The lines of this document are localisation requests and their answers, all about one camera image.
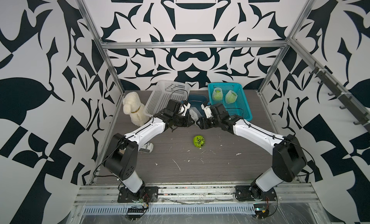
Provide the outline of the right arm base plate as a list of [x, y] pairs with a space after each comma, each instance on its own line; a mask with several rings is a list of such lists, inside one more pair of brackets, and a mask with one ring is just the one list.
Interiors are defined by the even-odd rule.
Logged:
[[274, 188], [264, 192], [254, 184], [237, 185], [235, 186], [235, 198], [238, 201], [275, 201], [277, 194]]

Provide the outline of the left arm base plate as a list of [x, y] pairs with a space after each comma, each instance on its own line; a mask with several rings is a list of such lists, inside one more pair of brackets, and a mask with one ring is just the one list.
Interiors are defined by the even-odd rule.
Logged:
[[123, 186], [119, 189], [118, 203], [131, 202], [154, 202], [158, 199], [159, 188], [157, 186], [145, 186], [136, 193]]

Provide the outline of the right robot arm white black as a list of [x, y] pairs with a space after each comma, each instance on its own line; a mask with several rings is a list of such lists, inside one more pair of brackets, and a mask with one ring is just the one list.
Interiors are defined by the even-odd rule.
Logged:
[[272, 156], [272, 166], [251, 184], [251, 193], [256, 198], [283, 182], [292, 182], [307, 165], [307, 159], [298, 139], [293, 135], [282, 136], [268, 132], [227, 112], [209, 118], [195, 119], [201, 129], [221, 128], [233, 135], [245, 138], [258, 145]]

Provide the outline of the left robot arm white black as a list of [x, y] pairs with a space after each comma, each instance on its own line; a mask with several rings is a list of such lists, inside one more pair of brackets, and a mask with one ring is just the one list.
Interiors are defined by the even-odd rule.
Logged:
[[109, 143], [102, 165], [117, 177], [132, 193], [141, 193], [144, 182], [138, 176], [138, 152], [152, 138], [175, 127], [190, 127], [195, 122], [189, 114], [191, 104], [171, 99], [166, 108], [154, 115], [142, 127], [125, 135], [117, 133]]

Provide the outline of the white foam net sleeve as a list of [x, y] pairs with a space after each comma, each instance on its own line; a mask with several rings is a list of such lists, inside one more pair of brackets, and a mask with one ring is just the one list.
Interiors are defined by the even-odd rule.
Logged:
[[212, 93], [212, 100], [216, 101], [216, 102], [219, 102], [219, 101], [222, 101], [222, 99], [223, 99], [222, 89], [219, 88], [219, 87], [214, 88], [213, 93]]

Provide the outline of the green custard apple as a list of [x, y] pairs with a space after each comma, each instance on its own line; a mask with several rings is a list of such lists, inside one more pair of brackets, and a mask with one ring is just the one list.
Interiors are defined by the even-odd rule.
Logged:
[[213, 100], [215, 101], [221, 101], [223, 99], [223, 93], [219, 90], [216, 90], [214, 93], [213, 93]]
[[197, 135], [193, 138], [193, 145], [197, 148], [203, 148], [205, 146], [205, 138], [201, 135]]
[[228, 104], [232, 104], [232, 103], [234, 103], [236, 101], [236, 99], [237, 99], [237, 96], [231, 93], [231, 94], [228, 94], [227, 95], [226, 102]]

